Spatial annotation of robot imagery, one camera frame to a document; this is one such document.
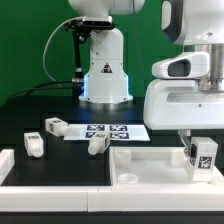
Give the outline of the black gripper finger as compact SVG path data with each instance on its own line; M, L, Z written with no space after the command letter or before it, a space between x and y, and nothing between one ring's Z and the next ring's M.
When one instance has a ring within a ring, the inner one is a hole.
M183 143L184 147L185 147L185 154L187 156L191 155L191 142L189 140L189 137L191 136L191 131L190 130L179 130L178 131L178 135L180 137L181 142Z

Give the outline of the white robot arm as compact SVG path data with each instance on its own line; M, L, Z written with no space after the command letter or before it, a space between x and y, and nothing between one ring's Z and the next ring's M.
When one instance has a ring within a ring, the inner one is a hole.
M112 108L133 100L123 70L123 35L114 15L136 14L145 0L68 0L78 42L91 40L90 69L79 100ZM162 0L160 29L182 54L152 66L143 121L151 130L177 130L187 150L194 129L224 129L224 0Z

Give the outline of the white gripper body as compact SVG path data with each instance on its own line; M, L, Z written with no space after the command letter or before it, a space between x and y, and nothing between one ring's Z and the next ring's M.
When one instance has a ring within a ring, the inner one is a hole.
M185 52L152 66L143 120L152 130L224 129L224 93L199 89L209 72L206 52Z

